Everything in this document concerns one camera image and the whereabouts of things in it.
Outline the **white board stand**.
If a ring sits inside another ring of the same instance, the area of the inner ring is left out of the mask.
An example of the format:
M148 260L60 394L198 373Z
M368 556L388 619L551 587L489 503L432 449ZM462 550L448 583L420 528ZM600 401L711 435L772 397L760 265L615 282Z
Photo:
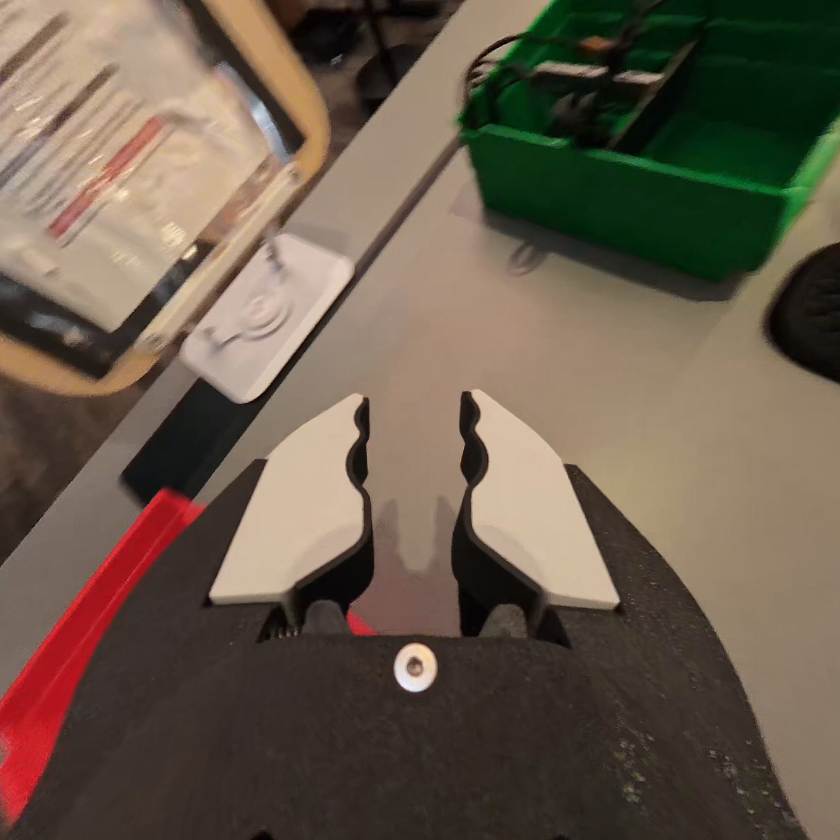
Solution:
M265 238L182 343L179 357L229 401L262 396L354 276L344 255L293 234Z

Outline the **black round object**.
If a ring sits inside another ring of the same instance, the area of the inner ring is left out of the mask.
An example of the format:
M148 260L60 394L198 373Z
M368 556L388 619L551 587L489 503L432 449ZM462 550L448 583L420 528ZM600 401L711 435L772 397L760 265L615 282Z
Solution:
M793 364L839 383L839 244L807 256L784 278L764 320L768 341Z

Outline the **red plastic bin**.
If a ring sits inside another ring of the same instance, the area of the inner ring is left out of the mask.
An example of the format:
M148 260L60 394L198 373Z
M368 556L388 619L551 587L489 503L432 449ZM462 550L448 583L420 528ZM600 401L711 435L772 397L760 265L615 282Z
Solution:
M160 502L2 701L8 838L306 837L293 714L322 645L268 603L209 605L251 495L236 481L174 537Z

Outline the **green plastic bin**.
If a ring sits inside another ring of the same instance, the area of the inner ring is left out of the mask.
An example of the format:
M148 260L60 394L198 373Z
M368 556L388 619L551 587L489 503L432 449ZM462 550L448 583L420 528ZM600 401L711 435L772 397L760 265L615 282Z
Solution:
M838 2L550 2L467 71L460 137L485 207L705 280L754 272L838 157ZM591 91L546 63L662 76Z

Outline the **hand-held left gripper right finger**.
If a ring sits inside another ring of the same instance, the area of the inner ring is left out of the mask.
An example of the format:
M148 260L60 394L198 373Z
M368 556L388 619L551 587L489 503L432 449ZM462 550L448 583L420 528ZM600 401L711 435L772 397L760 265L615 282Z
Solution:
M514 606L526 634L564 634L562 613L620 615L621 596L562 458L480 389L459 400L465 490L453 532L459 630Z

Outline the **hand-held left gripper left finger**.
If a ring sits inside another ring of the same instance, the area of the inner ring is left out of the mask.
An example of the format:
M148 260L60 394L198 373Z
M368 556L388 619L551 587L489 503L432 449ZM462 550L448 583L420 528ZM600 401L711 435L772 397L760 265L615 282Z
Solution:
M299 426L261 467L209 590L215 606L282 606L300 621L329 601L346 614L373 577L370 402L351 394Z

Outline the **black stand base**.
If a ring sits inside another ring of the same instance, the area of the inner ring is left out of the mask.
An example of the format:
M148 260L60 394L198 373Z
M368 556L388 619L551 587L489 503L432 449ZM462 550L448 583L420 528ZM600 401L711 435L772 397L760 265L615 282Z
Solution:
M364 112L372 117L416 64L424 48L415 44L387 45L374 3L362 4L375 51L356 74L355 89Z

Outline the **instruction board with wooden frame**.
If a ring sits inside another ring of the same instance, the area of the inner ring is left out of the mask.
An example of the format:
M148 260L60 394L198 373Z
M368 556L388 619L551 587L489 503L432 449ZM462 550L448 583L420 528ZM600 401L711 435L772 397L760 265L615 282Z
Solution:
M329 151L277 2L1 2L2 377L133 385Z

